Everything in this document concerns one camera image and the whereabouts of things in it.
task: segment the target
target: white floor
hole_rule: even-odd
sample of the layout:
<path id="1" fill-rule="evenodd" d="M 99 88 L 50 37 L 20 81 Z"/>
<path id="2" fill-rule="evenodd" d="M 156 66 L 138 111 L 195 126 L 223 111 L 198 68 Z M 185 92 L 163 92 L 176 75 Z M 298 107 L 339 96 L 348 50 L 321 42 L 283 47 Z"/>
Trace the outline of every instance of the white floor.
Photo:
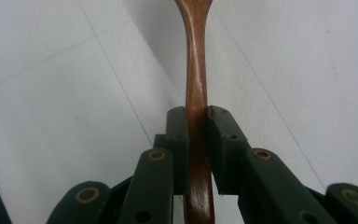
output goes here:
<path id="1" fill-rule="evenodd" d="M 206 33 L 209 104 L 304 185 L 358 185 L 358 2 L 215 0 Z M 0 193 L 13 223 L 46 222 L 78 183 L 132 175 L 185 81 L 173 0 L 0 1 Z M 242 223 L 236 201 L 216 195 L 216 223 Z"/>

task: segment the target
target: wooden spoon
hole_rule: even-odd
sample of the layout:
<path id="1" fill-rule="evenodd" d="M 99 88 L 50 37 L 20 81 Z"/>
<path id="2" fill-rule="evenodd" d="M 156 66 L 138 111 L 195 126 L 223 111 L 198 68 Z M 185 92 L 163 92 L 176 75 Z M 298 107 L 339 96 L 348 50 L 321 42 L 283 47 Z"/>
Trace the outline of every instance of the wooden spoon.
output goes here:
<path id="1" fill-rule="evenodd" d="M 214 224 L 213 191 L 206 121 L 205 24 L 213 0 L 176 0 L 187 37 L 186 116 L 190 138 L 189 189 L 184 197 L 187 224 Z"/>

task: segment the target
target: white surface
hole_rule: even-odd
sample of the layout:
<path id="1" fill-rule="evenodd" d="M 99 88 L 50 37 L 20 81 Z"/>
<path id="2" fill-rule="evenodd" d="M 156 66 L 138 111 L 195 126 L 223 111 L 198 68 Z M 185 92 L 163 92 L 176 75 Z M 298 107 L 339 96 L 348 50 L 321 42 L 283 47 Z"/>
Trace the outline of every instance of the white surface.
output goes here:
<path id="1" fill-rule="evenodd" d="M 209 104 L 303 184 L 358 185 L 358 3 L 219 1 L 207 25 Z M 185 102 L 186 40 L 171 0 L 0 2 L 0 193 L 43 223 L 86 181 L 135 169 Z M 215 196 L 216 223 L 241 223 Z M 175 199 L 175 223 L 183 210 Z"/>

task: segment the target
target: metal rivet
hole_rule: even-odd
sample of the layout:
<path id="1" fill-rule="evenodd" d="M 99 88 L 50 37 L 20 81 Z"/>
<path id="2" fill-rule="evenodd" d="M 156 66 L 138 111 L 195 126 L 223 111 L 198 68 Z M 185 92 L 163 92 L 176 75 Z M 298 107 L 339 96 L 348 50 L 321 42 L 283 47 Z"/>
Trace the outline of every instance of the metal rivet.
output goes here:
<path id="1" fill-rule="evenodd" d="M 266 150 L 262 150 L 262 149 L 258 149 L 254 151 L 254 155 L 262 161 L 269 161 L 272 159 L 271 154 L 269 154 Z"/>
<path id="2" fill-rule="evenodd" d="M 78 203 L 90 203 L 100 196 L 100 191 L 94 187 L 81 189 L 75 196 Z"/>
<path id="3" fill-rule="evenodd" d="M 149 153 L 149 158 L 153 161 L 160 161 L 165 158 L 165 153 L 162 151 L 152 151 Z"/>
<path id="4" fill-rule="evenodd" d="M 344 189 L 341 194 L 351 203 L 358 205 L 358 191 L 354 189 Z"/>

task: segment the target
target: floor tile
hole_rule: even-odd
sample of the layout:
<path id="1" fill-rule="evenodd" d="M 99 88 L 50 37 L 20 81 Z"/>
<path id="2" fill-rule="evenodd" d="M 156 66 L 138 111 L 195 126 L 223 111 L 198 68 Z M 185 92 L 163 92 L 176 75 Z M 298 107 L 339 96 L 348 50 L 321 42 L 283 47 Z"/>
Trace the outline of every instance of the floor tile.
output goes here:
<path id="1" fill-rule="evenodd" d="M 358 5 L 214 6 L 324 185 L 358 185 Z"/>
<path id="2" fill-rule="evenodd" d="M 129 19 L 129 14 L 142 14 L 169 0 L 79 0 L 89 22 L 98 35 Z"/>
<path id="3" fill-rule="evenodd" d="M 0 81 L 92 36 L 76 0 L 0 2 Z"/>
<path id="4" fill-rule="evenodd" d="M 149 148 L 95 38 L 0 85 L 0 194 L 13 223 L 46 222 L 81 182 L 113 187 Z"/>
<path id="5" fill-rule="evenodd" d="M 165 133 L 167 111 L 184 105 L 185 102 L 186 55 L 182 54 L 183 57 L 177 62 L 174 60 L 177 58 L 176 55 L 168 53 L 171 53 L 170 50 L 174 49 L 174 46 L 178 46 L 175 42 L 182 43 L 182 46 L 186 45 L 186 38 L 181 34 L 182 40 L 174 39 L 172 48 L 163 48 L 172 41 L 172 29 L 178 27 L 184 31 L 183 28 L 179 28 L 183 27 L 183 24 L 178 11 L 174 14 L 176 20 L 168 17 L 163 23 L 156 23 L 160 17 L 153 18 L 153 15 L 156 15 L 157 10 L 164 11 L 165 7 L 176 10 L 174 3 L 168 3 L 156 8 L 155 11 L 149 10 L 146 14 L 137 15 L 137 21 L 131 19 L 122 22 L 109 32 L 98 35 L 150 139 L 153 139 L 156 133 Z M 150 33 L 143 34 L 139 27 L 144 27 Z M 152 34 L 155 34 L 157 39 L 149 43 L 147 38 L 152 38 Z M 158 48 L 151 49 L 149 44 Z M 173 66 L 179 63 L 182 67 L 175 71 L 175 74 L 167 73 L 166 62 Z"/>
<path id="6" fill-rule="evenodd" d="M 279 112 L 213 11 L 207 28 L 210 105 L 231 111 L 252 147 L 274 151 L 306 185 L 324 190 Z"/>

